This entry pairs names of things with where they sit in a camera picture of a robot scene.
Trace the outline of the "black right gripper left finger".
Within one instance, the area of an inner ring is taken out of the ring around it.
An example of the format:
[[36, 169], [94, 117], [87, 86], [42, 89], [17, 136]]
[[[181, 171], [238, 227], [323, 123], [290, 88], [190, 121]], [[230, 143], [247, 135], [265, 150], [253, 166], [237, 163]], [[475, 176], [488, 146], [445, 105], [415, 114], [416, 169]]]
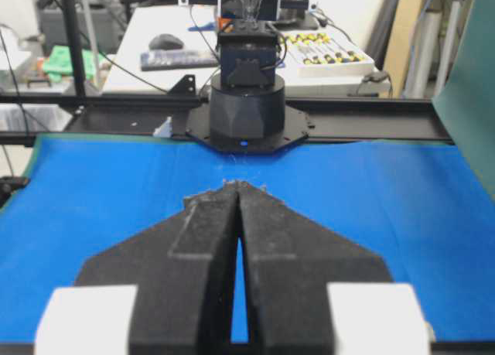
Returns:
[[231, 331], [237, 191], [191, 196], [182, 211], [88, 258], [75, 284], [136, 285], [132, 354], [217, 354]]

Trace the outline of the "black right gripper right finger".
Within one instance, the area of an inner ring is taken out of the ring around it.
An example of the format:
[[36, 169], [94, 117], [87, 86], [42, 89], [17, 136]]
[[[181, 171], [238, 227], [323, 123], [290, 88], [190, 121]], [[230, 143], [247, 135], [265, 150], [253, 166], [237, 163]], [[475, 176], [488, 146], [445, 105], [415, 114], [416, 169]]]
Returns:
[[326, 286], [392, 282], [384, 259], [239, 183], [249, 337], [259, 354], [332, 354]]

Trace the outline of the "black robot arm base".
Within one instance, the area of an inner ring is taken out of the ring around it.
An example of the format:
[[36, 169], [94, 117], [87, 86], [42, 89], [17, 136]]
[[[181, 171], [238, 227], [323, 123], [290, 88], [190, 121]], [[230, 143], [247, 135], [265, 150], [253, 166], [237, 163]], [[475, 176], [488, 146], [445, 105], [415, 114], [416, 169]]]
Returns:
[[219, 31], [220, 72], [185, 133], [219, 152], [271, 153], [309, 137], [307, 115], [285, 101], [275, 69], [280, 36], [264, 22], [232, 20]]

